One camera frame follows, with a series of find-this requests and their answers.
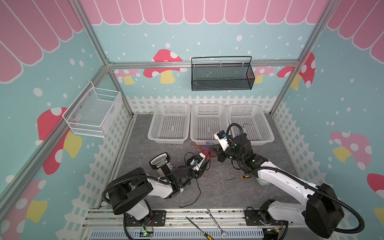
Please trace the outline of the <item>middle white plastic basket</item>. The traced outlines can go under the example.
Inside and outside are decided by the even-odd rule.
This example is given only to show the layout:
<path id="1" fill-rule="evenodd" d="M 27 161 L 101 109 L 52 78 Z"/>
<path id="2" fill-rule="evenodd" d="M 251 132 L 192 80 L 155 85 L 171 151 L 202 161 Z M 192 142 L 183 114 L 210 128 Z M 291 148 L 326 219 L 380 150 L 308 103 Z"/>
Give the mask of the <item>middle white plastic basket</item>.
<path id="1" fill-rule="evenodd" d="M 229 120 L 226 106 L 222 104 L 196 104 L 191 107 L 191 140 L 197 145 L 206 142 L 219 142 L 214 135 L 221 130 L 226 131 Z"/>

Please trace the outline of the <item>white plastic basket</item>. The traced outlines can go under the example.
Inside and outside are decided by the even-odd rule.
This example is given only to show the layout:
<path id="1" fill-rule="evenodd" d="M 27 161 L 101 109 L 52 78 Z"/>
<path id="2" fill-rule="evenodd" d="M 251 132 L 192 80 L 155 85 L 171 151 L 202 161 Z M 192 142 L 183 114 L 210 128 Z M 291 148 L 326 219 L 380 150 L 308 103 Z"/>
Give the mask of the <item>white plastic basket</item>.
<path id="1" fill-rule="evenodd" d="M 189 136 L 191 106 L 161 103 L 155 106 L 148 139 L 158 144 L 183 144 Z"/>
<path id="2" fill-rule="evenodd" d="M 260 105 L 239 104 L 227 106 L 229 123 L 239 124 L 252 146 L 262 146 L 275 140 L 273 131 Z"/>
<path id="3" fill-rule="evenodd" d="M 226 106 L 222 104 L 196 104 L 191 107 L 191 140 L 197 145 L 206 142 L 219 142 L 214 135 L 221 130 L 226 131 L 229 120 Z"/>

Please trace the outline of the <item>mint green zip case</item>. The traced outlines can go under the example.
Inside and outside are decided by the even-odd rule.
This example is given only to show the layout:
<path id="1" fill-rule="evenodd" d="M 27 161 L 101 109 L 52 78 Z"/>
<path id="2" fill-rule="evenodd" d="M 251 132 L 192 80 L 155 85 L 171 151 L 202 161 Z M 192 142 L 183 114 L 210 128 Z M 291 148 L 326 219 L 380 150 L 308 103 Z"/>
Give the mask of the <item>mint green zip case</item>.
<path id="1" fill-rule="evenodd" d="M 257 181 L 258 183 L 261 185 L 261 186 L 267 186 L 270 184 L 270 182 L 266 181 L 266 180 L 263 180 L 261 178 L 257 178 Z"/>

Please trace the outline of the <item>left white plastic basket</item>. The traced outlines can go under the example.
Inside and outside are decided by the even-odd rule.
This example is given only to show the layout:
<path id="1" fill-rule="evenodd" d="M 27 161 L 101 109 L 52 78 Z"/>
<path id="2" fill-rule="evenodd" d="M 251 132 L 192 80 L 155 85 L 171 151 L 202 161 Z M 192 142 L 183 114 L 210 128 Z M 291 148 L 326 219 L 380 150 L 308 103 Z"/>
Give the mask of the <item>left white plastic basket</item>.
<path id="1" fill-rule="evenodd" d="M 155 106 L 148 139 L 158 144 L 183 144 L 189 136 L 191 106 L 161 103 Z"/>

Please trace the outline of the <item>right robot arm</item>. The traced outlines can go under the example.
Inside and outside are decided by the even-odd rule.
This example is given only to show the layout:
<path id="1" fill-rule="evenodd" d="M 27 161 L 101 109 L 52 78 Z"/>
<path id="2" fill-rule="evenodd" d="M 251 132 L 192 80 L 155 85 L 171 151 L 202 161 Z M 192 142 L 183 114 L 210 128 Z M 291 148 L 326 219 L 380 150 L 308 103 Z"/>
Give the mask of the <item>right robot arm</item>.
<path id="1" fill-rule="evenodd" d="M 230 124 L 227 130 L 215 133 L 214 138 L 218 144 L 212 150 L 218 161 L 234 160 L 246 175 L 273 184 L 297 200 L 296 204 L 266 200 L 258 213 L 265 226 L 277 221 L 298 223 L 322 238 L 329 238 L 334 232 L 352 235 L 364 230 L 362 216 L 339 200 L 331 186 L 304 181 L 254 153 L 239 124 Z"/>

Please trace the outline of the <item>yellow handled front screwdriver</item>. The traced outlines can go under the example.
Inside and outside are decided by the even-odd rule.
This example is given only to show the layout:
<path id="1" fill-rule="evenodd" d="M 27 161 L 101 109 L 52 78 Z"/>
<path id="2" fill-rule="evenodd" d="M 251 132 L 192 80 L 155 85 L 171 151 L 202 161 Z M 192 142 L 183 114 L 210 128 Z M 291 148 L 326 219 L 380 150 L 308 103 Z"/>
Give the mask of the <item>yellow handled front screwdriver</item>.
<path id="1" fill-rule="evenodd" d="M 198 225 L 196 225 L 190 218 L 186 217 L 186 219 L 195 227 L 197 228 L 205 238 L 208 240 L 214 240 L 207 232 L 203 231 Z"/>

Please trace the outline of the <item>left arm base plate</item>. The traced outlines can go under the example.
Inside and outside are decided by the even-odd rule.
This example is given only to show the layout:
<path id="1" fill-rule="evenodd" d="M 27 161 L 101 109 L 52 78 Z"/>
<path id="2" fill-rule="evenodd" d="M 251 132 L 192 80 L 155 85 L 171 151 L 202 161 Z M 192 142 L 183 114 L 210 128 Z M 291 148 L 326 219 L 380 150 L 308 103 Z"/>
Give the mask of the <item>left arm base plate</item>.
<path id="1" fill-rule="evenodd" d="M 128 215 L 124 219 L 127 227 L 164 227 L 167 212 L 164 210 L 150 211 L 150 213 L 141 220 L 135 219 L 133 216 Z"/>

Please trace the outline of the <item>silver combination wrench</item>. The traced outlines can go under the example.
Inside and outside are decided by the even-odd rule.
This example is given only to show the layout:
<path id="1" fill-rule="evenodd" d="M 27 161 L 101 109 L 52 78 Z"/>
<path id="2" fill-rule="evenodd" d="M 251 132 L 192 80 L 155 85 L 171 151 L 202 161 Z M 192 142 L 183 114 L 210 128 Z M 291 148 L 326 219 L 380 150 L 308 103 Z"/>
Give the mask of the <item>silver combination wrench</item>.
<path id="1" fill-rule="evenodd" d="M 210 209 L 207 209 L 207 210 L 206 210 L 206 215 L 209 216 L 209 217 L 211 218 L 211 220 L 213 221 L 214 225 L 215 225 L 216 228 L 219 230 L 221 238 L 222 238 L 223 240 L 225 240 L 226 237 L 228 236 L 228 234 L 227 234 L 226 231 L 224 231 L 224 230 L 220 227 L 219 223 L 216 221 L 216 219 L 215 219 L 215 218 L 213 217 L 213 215 L 211 214 L 211 210 L 210 210 Z"/>

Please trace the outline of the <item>yellow black small screwdriver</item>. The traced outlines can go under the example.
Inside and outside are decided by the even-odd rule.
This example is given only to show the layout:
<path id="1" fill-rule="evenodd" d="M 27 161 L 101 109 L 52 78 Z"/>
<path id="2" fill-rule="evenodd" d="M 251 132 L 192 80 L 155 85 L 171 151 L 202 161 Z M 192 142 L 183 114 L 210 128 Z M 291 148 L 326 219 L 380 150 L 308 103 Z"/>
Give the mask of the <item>yellow black small screwdriver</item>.
<path id="1" fill-rule="evenodd" d="M 249 179 L 249 178 L 251 178 L 251 177 L 252 177 L 252 175 L 244 175 L 244 176 L 240 176 L 240 177 L 224 179 L 223 181 L 244 180 L 244 179 Z"/>

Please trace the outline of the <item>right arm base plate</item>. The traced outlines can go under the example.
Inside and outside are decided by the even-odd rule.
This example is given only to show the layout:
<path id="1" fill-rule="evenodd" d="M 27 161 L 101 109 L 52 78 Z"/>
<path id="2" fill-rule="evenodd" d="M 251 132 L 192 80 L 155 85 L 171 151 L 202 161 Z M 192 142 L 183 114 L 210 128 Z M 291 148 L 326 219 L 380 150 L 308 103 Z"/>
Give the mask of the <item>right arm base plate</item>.
<path id="1" fill-rule="evenodd" d="M 266 210 L 248 207 L 244 210 L 247 226 L 278 226 L 285 225 L 285 221 L 277 221 Z"/>

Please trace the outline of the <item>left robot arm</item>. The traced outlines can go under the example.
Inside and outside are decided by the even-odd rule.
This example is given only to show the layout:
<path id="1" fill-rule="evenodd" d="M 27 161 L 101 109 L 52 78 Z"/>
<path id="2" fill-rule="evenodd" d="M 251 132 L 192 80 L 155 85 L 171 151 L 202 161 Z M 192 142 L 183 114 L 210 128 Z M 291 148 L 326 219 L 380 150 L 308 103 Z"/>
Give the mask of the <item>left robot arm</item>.
<path id="1" fill-rule="evenodd" d="M 128 214 L 137 221 L 147 219 L 152 211 L 147 196 L 171 199 L 181 194 L 192 180 L 199 179 L 209 161 L 206 155 L 192 155 L 185 165 L 175 168 L 170 155 L 162 153 L 150 161 L 150 167 L 156 170 L 158 177 L 148 175 L 143 168 L 137 168 L 108 183 L 102 193 L 102 199 L 110 204 L 115 215 Z"/>

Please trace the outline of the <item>right white plastic basket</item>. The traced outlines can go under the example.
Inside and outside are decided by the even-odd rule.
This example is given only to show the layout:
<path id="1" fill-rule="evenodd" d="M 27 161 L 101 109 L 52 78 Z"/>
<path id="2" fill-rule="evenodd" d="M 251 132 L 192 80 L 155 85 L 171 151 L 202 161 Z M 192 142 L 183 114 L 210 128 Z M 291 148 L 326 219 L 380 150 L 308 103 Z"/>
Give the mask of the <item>right white plastic basket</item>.
<path id="1" fill-rule="evenodd" d="M 227 106 L 229 123 L 239 124 L 252 146 L 262 146 L 275 140 L 273 131 L 260 105 L 239 104 Z"/>

